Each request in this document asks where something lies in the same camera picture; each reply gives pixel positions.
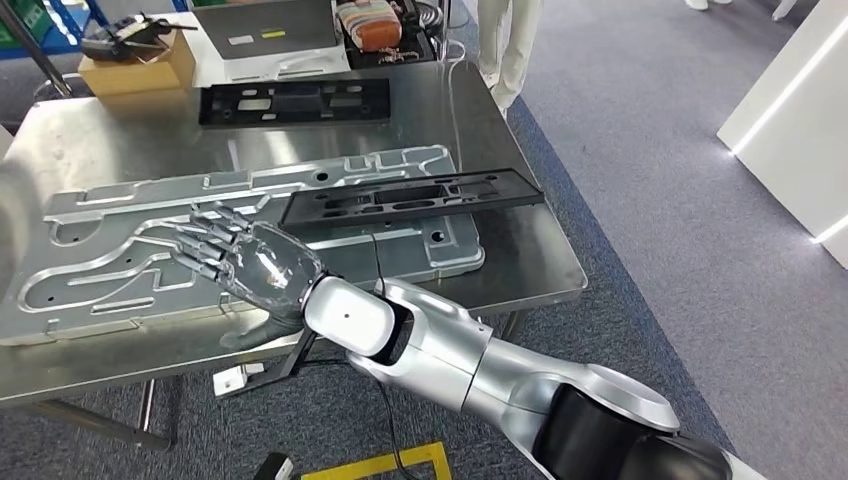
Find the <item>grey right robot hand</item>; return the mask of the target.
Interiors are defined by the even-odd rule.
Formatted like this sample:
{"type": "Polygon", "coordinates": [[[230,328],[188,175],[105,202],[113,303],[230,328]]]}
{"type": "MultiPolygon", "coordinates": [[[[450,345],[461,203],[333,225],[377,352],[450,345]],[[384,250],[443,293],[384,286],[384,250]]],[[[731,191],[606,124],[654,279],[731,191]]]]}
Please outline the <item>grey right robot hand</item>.
{"type": "Polygon", "coordinates": [[[222,203],[215,219],[198,212],[177,228],[174,259],[231,296],[269,313],[284,334],[304,327],[308,294],[327,274],[319,256],[275,225],[222,203]]]}

